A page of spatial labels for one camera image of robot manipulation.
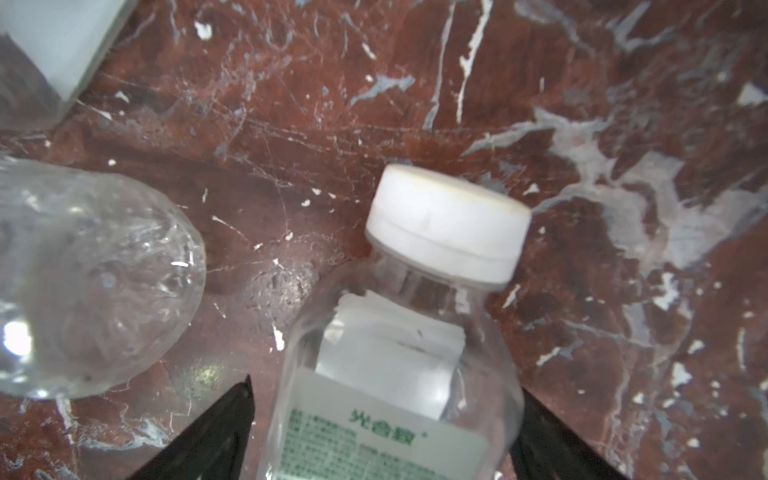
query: red marble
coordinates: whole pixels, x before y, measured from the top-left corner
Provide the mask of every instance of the red marble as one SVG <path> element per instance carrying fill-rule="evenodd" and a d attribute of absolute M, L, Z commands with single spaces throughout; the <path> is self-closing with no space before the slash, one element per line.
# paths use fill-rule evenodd
<path fill-rule="evenodd" d="M 302 3 L 141 2 L 84 106 L 54 130 L 0 135 L 10 154 L 165 192 L 209 256 L 195 322 L 144 374 L 71 414 L 0 396 L 0 475 L 125 478 L 248 373 L 243 478 L 255 475 L 281 367 L 273 327 L 287 331 L 318 279 L 368 253 L 378 176 L 409 162 L 538 207 L 488 308 L 544 404 L 630 477 L 763 478 L 768 104 L 741 94 L 768 89 L 768 5 Z M 591 121 L 603 124 L 579 123 Z M 494 135 L 510 129 L 522 134 L 502 146 Z M 638 177 L 650 152 L 666 170 Z M 644 250 L 622 243 L 630 233 Z"/>

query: white label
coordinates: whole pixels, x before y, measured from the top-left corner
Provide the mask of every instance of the white label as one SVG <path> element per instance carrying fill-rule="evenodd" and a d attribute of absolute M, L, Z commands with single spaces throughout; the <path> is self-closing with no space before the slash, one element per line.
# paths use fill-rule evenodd
<path fill-rule="evenodd" d="M 296 372 L 276 480 L 470 480 L 488 450 L 473 432 Z"/>
<path fill-rule="evenodd" d="M 339 300 L 315 372 L 409 412 L 440 419 L 465 345 L 464 329 L 367 291 Z"/>

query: bottle label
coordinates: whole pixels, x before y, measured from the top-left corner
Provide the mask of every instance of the bottle label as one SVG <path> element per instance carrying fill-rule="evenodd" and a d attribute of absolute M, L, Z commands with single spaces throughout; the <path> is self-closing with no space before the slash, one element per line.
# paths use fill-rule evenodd
<path fill-rule="evenodd" d="M 293 380 L 276 480 L 471 480 L 485 437 L 308 369 Z"/>

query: plastic bottle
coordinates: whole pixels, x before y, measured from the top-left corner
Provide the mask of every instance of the plastic bottle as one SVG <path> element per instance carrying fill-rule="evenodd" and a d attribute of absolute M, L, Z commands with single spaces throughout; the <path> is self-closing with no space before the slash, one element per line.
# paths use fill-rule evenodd
<path fill-rule="evenodd" d="M 205 246 L 160 192 L 122 175 L 0 157 L 0 391 L 102 393 L 192 321 Z"/>
<path fill-rule="evenodd" d="M 530 220 L 504 195 L 388 166 L 370 257 L 326 278 L 290 331 L 257 478 L 493 478 L 523 396 L 483 304 Z"/>
<path fill-rule="evenodd" d="M 0 130 L 44 130 L 60 122 L 136 4 L 0 1 Z"/>

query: bottle neck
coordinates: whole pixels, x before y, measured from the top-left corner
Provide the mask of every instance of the bottle neck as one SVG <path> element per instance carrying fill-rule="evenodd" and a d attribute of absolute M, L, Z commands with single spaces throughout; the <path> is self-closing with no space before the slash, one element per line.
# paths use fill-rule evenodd
<path fill-rule="evenodd" d="M 402 305 L 440 313 L 470 313 L 482 309 L 488 298 L 486 289 L 425 272 L 381 247 L 373 248 L 369 262 L 382 293 Z"/>

